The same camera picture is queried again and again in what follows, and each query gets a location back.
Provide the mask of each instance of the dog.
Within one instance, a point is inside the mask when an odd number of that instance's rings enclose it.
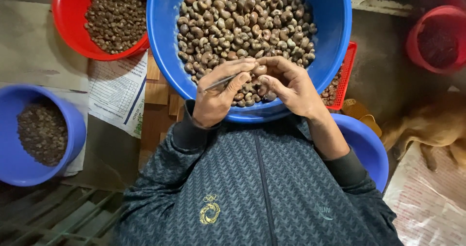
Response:
[[[466,95],[447,92],[413,105],[406,116],[382,126],[385,150],[396,148],[401,160],[411,141],[420,142],[421,153],[429,170],[437,171],[433,147],[448,147],[449,156],[466,169]]]

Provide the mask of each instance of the gold logo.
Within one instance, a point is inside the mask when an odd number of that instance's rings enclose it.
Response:
[[[212,224],[217,220],[217,217],[220,214],[220,207],[217,203],[213,202],[216,200],[218,200],[218,196],[216,194],[207,195],[202,199],[203,202],[207,202],[206,206],[204,206],[199,213],[199,220],[202,224]],[[212,218],[209,218],[206,215],[206,213],[210,212],[210,210],[212,210],[214,213]]]

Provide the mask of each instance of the hand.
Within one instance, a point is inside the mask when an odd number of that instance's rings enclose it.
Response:
[[[310,120],[328,113],[304,68],[281,56],[263,57],[257,62],[266,65],[267,73],[273,75],[259,76],[259,82],[277,94],[291,112]]]
[[[209,128],[225,118],[230,110],[234,96],[242,85],[251,79],[249,71],[255,67],[255,62],[255,58],[227,61],[199,80],[196,104],[192,112],[194,124]],[[226,87],[219,86],[202,92],[214,82],[234,74],[238,75]]]

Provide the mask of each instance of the zipper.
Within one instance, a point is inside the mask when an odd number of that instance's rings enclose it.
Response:
[[[278,246],[277,235],[275,234],[274,216],[272,215],[272,206],[270,203],[270,196],[268,194],[267,180],[265,177],[264,161],[260,153],[259,137],[256,130],[254,130],[254,141],[256,142],[257,160],[259,161],[260,179],[262,182],[262,190],[264,191],[265,208],[267,210],[268,227],[270,229],[270,236],[272,237],[272,246]]]

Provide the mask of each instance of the blue bucket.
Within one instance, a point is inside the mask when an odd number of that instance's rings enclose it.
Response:
[[[340,114],[332,114],[332,117],[377,189],[382,192],[388,178],[388,157],[382,142],[373,130],[359,120]]]
[[[184,99],[196,98],[196,85],[178,58],[179,7],[183,0],[147,0],[147,31],[150,47],[159,69]],[[316,59],[308,67],[319,93],[329,85],[343,62],[351,34],[351,0],[305,0],[313,7],[318,33],[313,37]],[[277,99],[252,107],[232,107],[226,120],[237,123],[263,123],[290,114]]]
[[[33,100],[47,97],[60,109],[68,129],[65,155],[55,167],[34,161],[19,140],[18,115]],[[0,180],[15,186],[33,186],[61,175],[78,156],[86,140],[83,115],[66,100],[35,85],[17,84],[0,89]]]

